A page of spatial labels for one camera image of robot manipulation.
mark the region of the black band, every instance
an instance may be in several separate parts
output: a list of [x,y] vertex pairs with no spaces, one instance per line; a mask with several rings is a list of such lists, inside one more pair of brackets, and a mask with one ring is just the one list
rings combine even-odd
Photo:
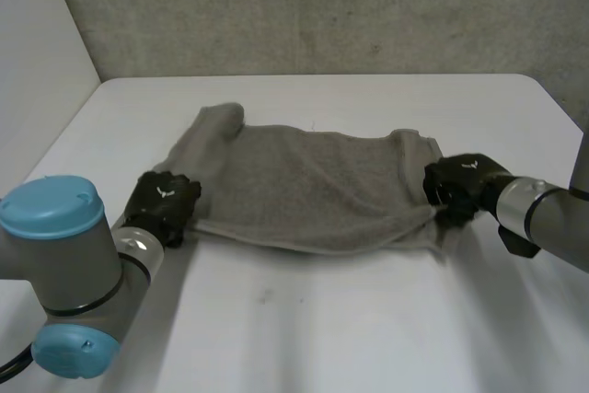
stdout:
[[574,198],[578,198],[580,200],[589,202],[589,192],[581,191],[580,189],[570,187],[569,194],[572,195]]
[[544,192],[542,195],[540,195],[537,198],[537,200],[535,200],[530,205],[529,209],[527,210],[527,213],[525,214],[525,220],[524,220],[524,229],[525,229],[525,236],[527,237],[527,239],[531,243],[534,243],[534,240],[532,240],[532,236],[530,235],[530,225],[532,224],[532,215],[534,215],[534,211],[540,205],[540,203],[544,201],[544,199],[546,197],[548,197],[549,195],[552,195],[553,193],[558,192],[558,191],[565,191],[565,190],[563,188],[553,188],[553,189],[550,189],[549,191]]
[[85,306],[70,308],[67,310],[55,310],[53,308],[48,308],[46,306],[42,307],[48,315],[51,315],[53,317],[75,317],[76,315],[82,315],[83,313],[89,312],[90,310],[93,310],[96,307],[102,306],[104,303],[109,301],[113,296],[115,296],[122,286],[122,280],[123,272],[121,271],[121,277],[119,278],[119,281],[116,284],[114,284],[114,287],[112,287],[112,289],[110,289],[100,299],[97,299],[96,301],[93,301],[90,304],[86,304]]
[[121,252],[119,252],[119,258],[121,260],[132,262],[135,266],[137,266],[139,270],[144,273],[145,278],[147,278],[147,284],[151,284],[151,274],[142,262],[140,262],[137,258],[132,257],[131,255],[127,255],[126,253]]

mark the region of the gray wall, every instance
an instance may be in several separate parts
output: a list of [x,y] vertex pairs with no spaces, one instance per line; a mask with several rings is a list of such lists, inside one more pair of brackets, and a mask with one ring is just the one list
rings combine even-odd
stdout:
[[589,0],[66,2],[103,80],[522,73],[586,120]]

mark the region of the cloth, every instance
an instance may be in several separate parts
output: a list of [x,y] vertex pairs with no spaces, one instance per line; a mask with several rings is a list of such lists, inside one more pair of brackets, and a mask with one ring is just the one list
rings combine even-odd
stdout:
[[448,251],[422,189],[441,156],[434,139],[384,138],[247,126],[235,103],[202,108],[155,171],[202,185],[190,232],[320,254],[378,248]]

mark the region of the white wall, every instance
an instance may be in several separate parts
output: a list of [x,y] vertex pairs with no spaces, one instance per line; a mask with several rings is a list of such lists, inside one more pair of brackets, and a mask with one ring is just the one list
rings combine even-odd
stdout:
[[64,0],[0,0],[0,198],[98,85]]

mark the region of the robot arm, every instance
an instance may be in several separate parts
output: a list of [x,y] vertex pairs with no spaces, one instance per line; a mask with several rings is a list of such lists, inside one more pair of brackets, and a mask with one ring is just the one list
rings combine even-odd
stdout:
[[200,194],[184,176],[147,172],[112,231],[80,177],[31,181],[0,202],[0,278],[28,280],[47,315],[30,346],[38,365],[68,378],[109,367]]
[[440,159],[425,169],[423,188],[441,205],[439,223],[463,225],[478,210],[499,222],[499,235],[515,254],[541,249],[589,272],[589,136],[583,137],[569,189],[542,179],[514,177],[481,154]]

